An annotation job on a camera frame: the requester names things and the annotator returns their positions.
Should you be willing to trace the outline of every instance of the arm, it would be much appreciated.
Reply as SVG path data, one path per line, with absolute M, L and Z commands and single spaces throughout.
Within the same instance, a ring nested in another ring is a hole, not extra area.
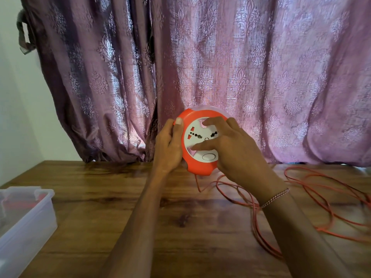
M 158 134 L 151 174 L 142 194 L 105 262 L 100 277 L 145 278 L 151 275 L 155 227 L 160 200 L 168 174 L 182 158 L 183 121 L 168 120 Z
M 216 149 L 221 172 L 251 192 L 260 205 L 287 188 L 234 118 L 227 121 L 221 117 L 209 118 L 203 124 L 215 125 L 219 137 L 198 143 L 192 149 Z M 290 193 L 273 201 L 263 212 L 293 277 L 353 277 Z

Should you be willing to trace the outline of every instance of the wood grain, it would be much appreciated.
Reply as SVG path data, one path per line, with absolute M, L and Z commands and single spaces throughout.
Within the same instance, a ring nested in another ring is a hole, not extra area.
M 307 166 L 337 177 L 362 191 L 371 192 L 366 171 L 342 165 Z M 276 165 L 283 177 L 288 165 Z M 6 186 L 41 186 L 55 191 L 53 204 L 58 229 L 21 275 L 22 278 L 96 277 L 134 208 L 151 164 L 120 167 L 111 163 L 45 161 L 13 179 Z M 296 170 L 290 175 L 302 177 Z M 200 181 L 207 185 L 216 177 Z M 333 185 L 326 179 L 313 179 Z M 228 195 L 239 199 L 230 187 Z M 328 222 L 301 188 L 291 189 L 304 213 L 315 225 Z M 354 199 L 319 190 L 334 210 L 357 222 L 369 222 L 370 214 Z M 264 215 L 259 214 L 262 234 L 275 239 Z M 360 236 L 364 230 L 336 221 L 332 231 Z M 324 235 L 339 256 L 359 277 L 371 273 L 370 245 Z M 250 230 L 248 208 L 227 201 L 214 189 L 197 191 L 194 177 L 184 168 L 167 181 L 158 219 L 152 277 L 289 277 L 284 262 L 266 253 Z

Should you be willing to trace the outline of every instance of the purple curtain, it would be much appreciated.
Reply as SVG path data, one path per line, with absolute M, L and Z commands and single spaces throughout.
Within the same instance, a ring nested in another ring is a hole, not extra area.
M 22 1 L 85 161 L 151 160 L 210 104 L 270 162 L 371 165 L 371 0 Z

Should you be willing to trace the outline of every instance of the plastic storage box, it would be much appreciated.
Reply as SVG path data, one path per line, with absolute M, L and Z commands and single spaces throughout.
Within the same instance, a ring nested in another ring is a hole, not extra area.
M 1 278 L 18 278 L 57 229 L 53 196 L 39 186 L 0 189 Z

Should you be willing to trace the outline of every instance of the hand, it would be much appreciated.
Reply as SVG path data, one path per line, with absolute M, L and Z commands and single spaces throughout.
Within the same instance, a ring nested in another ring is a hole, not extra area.
M 181 162 L 183 151 L 181 139 L 183 134 L 183 119 L 168 119 L 156 137 L 153 168 L 164 174 L 169 174 Z
M 269 167 L 253 138 L 234 118 L 227 121 L 222 117 L 208 118 L 203 125 L 215 125 L 219 136 L 194 145 L 192 150 L 215 149 L 219 155 L 218 169 L 231 181 L 246 188 L 259 202 L 285 190 L 284 182 Z

